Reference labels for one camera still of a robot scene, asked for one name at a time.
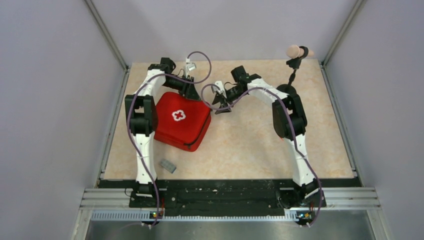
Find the red black medicine kit bag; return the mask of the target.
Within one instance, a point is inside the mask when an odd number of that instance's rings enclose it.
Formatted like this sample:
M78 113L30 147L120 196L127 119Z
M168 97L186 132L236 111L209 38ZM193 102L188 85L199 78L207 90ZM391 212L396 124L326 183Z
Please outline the red black medicine kit bag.
M200 146L211 123L211 109L202 101L165 92L156 105L158 126L154 139L187 152Z

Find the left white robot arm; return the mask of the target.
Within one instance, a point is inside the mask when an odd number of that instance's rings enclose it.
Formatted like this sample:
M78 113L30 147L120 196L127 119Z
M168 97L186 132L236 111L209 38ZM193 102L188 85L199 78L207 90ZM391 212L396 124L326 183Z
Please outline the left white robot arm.
M134 94L124 98L127 133L137 151L134 192L149 207L160 202L156 184L154 141L194 152L211 122L210 109L202 102L188 73L196 68L189 58L183 75L173 74L176 64L168 57L151 64Z

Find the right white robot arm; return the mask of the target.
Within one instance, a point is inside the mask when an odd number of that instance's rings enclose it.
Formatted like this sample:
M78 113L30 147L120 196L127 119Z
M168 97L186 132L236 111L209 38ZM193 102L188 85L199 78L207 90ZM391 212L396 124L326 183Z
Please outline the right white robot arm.
M235 86L225 89L222 81L211 85L215 94L213 104L220 104L217 114L229 112L245 95L256 97L272 109L272 123L276 134L287 144L293 165L292 180L300 188L293 192L293 200L299 206L307 206L314 198L308 187L318 187L316 174L307 159L306 114L300 96L288 93L268 84L258 74L248 74L241 65L231 71Z

